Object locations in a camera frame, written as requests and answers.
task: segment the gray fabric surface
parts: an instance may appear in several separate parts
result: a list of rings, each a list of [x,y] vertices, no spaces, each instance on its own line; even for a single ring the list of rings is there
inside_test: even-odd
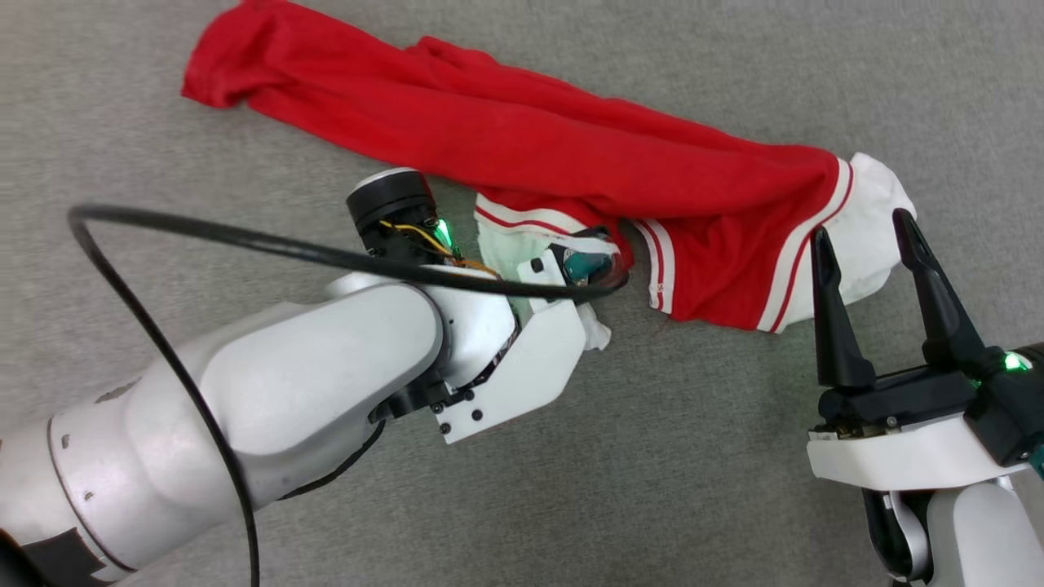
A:
[[[325,0],[398,45],[423,34],[766,142],[889,165],[986,338],[1044,337],[1044,5],[872,10],[692,2]],[[385,165],[245,109],[179,97],[231,2],[18,0],[3,7],[0,430],[144,367],[148,342],[80,255],[65,209],[103,201],[358,248],[342,198]],[[466,251],[472,195],[433,182]],[[99,229],[174,342],[337,274]],[[1036,255],[1036,262],[1030,256]],[[814,479],[812,329],[675,324],[646,306],[647,259],[596,304],[614,339],[551,406],[447,447],[395,422],[322,491],[258,517],[266,585],[883,584],[858,490]],[[851,308],[880,370],[915,363],[911,281]],[[1041,484],[1020,484],[1040,523]],[[241,523],[128,585],[242,585]]]

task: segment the red and white clothing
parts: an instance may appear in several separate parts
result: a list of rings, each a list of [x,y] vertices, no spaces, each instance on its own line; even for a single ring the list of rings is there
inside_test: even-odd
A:
[[[555,235],[631,219],[650,303],[677,320],[780,331],[811,315],[807,236],[831,229],[851,302],[899,260],[881,163],[765,145],[432,38],[399,49],[283,0],[246,0],[204,33],[183,93],[251,108],[357,152],[475,187],[498,268]]]

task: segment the gray tabletop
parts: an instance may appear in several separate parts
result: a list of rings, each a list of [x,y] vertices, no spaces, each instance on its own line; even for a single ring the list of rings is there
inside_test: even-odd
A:
[[[1039,2],[307,4],[396,45],[436,36],[744,138],[871,154],[903,182],[983,336],[1044,338]],[[4,6],[0,430],[153,356],[69,236],[68,206],[132,204],[360,246],[342,198],[384,164],[246,109],[179,97],[195,40],[231,5]],[[473,194],[432,185],[477,255]],[[174,342],[314,300],[337,275],[129,229],[99,234]],[[394,422],[341,480],[259,515],[264,583],[881,585],[858,490],[813,478],[805,459],[818,396],[811,324],[769,335],[669,322],[646,306],[638,256],[632,284],[596,304],[613,343],[584,357],[559,401],[452,447],[430,417]],[[851,314],[879,369],[918,361],[907,275]],[[1022,480],[1044,523],[1042,484]],[[246,577],[237,522],[127,583]]]

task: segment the red stripe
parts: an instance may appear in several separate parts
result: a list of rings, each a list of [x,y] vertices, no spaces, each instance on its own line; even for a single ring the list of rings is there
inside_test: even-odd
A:
[[[509,229],[511,228],[515,228],[515,227],[521,227],[521,226],[533,226],[533,227],[540,227],[542,229],[547,229],[547,230],[549,230],[551,232],[554,232],[554,233],[557,233],[557,234],[564,234],[566,236],[568,236],[570,234],[568,231],[565,231],[563,229],[560,229],[559,227],[555,227],[553,225],[549,225],[547,222],[542,222],[540,220],[522,220],[521,222],[508,222],[507,220],[502,220],[502,219],[494,216],[490,212],[487,212],[485,210],[482,210],[478,206],[475,207],[475,211],[478,212],[479,214],[485,216],[488,219],[490,219],[490,220],[492,220],[492,221],[494,221],[494,222],[496,222],[496,224],[498,224],[498,225],[500,225],[502,227],[506,227],[506,228],[509,228]]]
[[[846,163],[846,165],[849,166],[849,185],[848,188],[846,188],[845,190],[845,198],[841,199],[841,205],[837,207],[837,210],[834,210],[829,216],[824,218],[822,222],[812,227],[813,231],[820,226],[827,224],[828,221],[830,221],[831,218],[839,214],[840,211],[845,209],[845,205],[848,204],[849,195],[852,194],[852,181],[855,179],[855,171],[852,170],[851,163]],[[769,332],[776,332],[776,329],[779,328],[780,323],[783,322],[783,314],[786,313],[787,304],[790,303],[790,295],[793,292],[793,281],[794,277],[797,277],[798,275],[798,265],[801,264],[801,259],[802,257],[805,256],[806,246],[808,246],[808,235],[805,235],[805,240],[804,242],[801,243],[801,250],[798,251],[798,256],[794,257],[793,259],[793,266],[790,267],[790,281],[787,283],[786,286],[786,296],[783,297],[783,305],[780,306],[780,313],[779,315],[776,316],[776,322],[773,323],[773,327],[769,329]]]
[[[659,259],[659,262],[657,262],[657,265],[659,265],[659,272],[656,278],[657,306],[655,309],[662,310],[663,309],[663,249],[660,249],[660,239],[656,237],[656,232],[652,231],[651,227],[646,225],[643,220],[636,219],[635,221],[641,225],[648,232],[648,235],[652,238],[652,244],[656,245],[656,256],[657,259]]]

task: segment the red cloth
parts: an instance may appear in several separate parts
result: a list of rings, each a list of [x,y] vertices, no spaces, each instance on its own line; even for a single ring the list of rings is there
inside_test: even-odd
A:
[[[215,108],[245,100],[523,214],[557,210],[614,231],[620,218],[655,218],[662,231],[638,222],[660,261],[654,305],[744,329],[764,323],[770,290],[779,297],[778,264],[792,280],[785,244],[839,209],[848,189],[839,183],[851,178],[826,150],[731,137],[429,37],[399,49],[281,0],[247,0],[219,16],[192,54],[183,94]],[[789,296],[792,283],[784,285]]]

